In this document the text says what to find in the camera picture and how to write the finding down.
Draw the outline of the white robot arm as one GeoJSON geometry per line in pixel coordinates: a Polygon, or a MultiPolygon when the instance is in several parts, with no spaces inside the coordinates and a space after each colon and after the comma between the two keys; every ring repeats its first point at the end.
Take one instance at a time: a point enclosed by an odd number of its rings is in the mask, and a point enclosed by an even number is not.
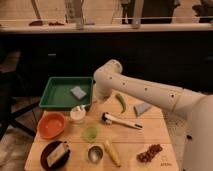
{"type": "Polygon", "coordinates": [[[117,90],[186,119],[182,170],[213,171],[213,94],[128,77],[122,70],[112,59],[94,72],[97,96],[107,99],[117,90]]]}

